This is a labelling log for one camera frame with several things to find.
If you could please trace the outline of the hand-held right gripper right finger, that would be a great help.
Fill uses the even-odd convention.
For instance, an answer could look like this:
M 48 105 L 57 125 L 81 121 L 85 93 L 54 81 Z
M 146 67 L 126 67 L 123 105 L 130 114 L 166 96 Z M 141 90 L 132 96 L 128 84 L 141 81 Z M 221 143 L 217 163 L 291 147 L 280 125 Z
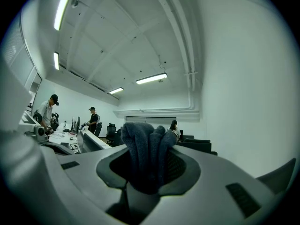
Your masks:
M 232 162 L 207 153 L 175 145 L 200 166 L 196 184 L 181 196 L 164 196 L 146 217 L 147 225 L 259 225 L 281 199 L 266 185 Z M 260 209 L 245 218 L 226 186 L 239 183 Z

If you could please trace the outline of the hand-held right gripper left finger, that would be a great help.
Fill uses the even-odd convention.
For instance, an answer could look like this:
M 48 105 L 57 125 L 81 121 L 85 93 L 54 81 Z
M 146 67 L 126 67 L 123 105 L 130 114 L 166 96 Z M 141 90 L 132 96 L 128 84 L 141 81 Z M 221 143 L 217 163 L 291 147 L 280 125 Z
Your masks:
M 121 190 L 112 187 L 111 180 L 99 173 L 109 173 L 109 165 L 102 162 L 111 155 L 125 152 L 126 148 L 121 145 L 79 155 L 56 156 L 55 188 L 71 214 L 71 224 L 123 224 L 112 216 Z

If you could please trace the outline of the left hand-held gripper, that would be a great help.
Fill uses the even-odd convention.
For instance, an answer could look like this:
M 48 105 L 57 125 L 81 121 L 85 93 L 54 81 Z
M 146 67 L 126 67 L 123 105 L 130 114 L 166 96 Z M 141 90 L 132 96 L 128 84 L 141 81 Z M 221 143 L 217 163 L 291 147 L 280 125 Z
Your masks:
M 45 128 L 41 126 L 31 115 L 25 111 L 18 125 L 18 132 L 32 137 L 38 142 L 47 140 Z

